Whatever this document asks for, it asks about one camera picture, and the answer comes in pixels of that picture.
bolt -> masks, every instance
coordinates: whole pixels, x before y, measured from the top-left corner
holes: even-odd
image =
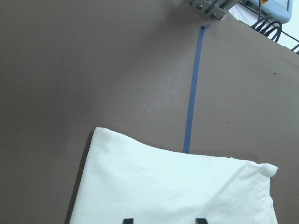
[[[199,10],[201,10],[201,9],[202,9],[202,5],[201,5],[201,4],[198,4],[198,5],[196,6],[196,8],[199,9]]]
[[[212,18],[216,18],[216,16],[217,16],[217,13],[212,13],[212,15],[211,15]]]

folded white cloth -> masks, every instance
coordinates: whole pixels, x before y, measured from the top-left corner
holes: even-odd
[[[277,167],[175,153],[96,128],[71,224],[277,224]]]

blue tape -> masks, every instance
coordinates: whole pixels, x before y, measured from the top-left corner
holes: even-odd
[[[203,43],[203,40],[204,40],[205,30],[209,26],[210,25],[202,26],[200,28],[198,39],[197,39],[197,46],[196,46],[196,52],[195,52],[192,81],[191,81],[191,89],[190,89],[190,98],[189,98],[189,106],[188,106],[188,114],[187,114],[187,122],[186,122],[185,141],[184,141],[183,153],[189,153],[189,149],[190,149],[192,121],[193,121],[193,112],[194,112],[195,97],[196,97],[196,87],[197,87],[197,79],[198,79],[198,72],[199,72],[200,54],[201,54],[202,43]]]

light blue device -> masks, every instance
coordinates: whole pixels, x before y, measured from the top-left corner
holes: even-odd
[[[250,2],[255,5],[255,8],[259,7],[259,0],[250,0]],[[292,18],[292,5],[293,0],[268,0],[267,4],[261,4],[261,7],[276,20],[286,23]]]

